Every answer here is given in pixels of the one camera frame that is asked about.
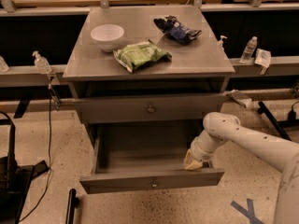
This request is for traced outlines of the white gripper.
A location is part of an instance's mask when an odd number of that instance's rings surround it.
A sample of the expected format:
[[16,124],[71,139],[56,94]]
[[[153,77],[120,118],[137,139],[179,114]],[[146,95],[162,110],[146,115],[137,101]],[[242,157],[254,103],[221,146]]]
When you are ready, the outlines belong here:
[[202,168],[203,162],[211,161],[216,149],[225,143],[224,139],[202,131],[194,138],[190,150],[185,155],[184,168],[188,171]]

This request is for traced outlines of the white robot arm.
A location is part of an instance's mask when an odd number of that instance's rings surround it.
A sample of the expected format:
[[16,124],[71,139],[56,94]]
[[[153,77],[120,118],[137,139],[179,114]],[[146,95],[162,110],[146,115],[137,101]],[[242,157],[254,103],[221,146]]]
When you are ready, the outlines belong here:
[[273,224],[299,224],[299,144],[246,128],[237,116],[219,112],[208,113],[203,127],[192,140],[184,168],[202,168],[218,147],[231,141],[282,173]]

